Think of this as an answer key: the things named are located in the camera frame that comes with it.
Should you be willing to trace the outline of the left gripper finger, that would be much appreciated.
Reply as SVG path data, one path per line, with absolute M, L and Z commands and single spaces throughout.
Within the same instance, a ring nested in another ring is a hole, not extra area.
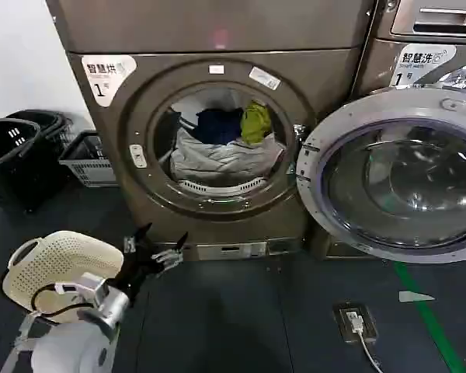
M 125 262 L 143 261 L 148 258 L 147 233 L 152 223 L 137 228 L 133 235 L 123 238 L 123 257 Z
M 186 243 L 189 233 L 185 232 L 178 242 L 171 248 L 155 253 L 151 256 L 154 263 L 153 274 L 161 274 L 167 270 L 177 267 L 183 262 L 183 246 Z

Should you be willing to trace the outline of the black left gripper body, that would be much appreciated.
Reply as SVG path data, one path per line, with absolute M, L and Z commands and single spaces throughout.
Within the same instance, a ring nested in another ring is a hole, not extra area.
M 160 273 L 160 263 L 149 253 L 133 252 L 124 257 L 120 272 L 115 276 L 115 288 L 130 300 L 135 300 L 149 275 Z

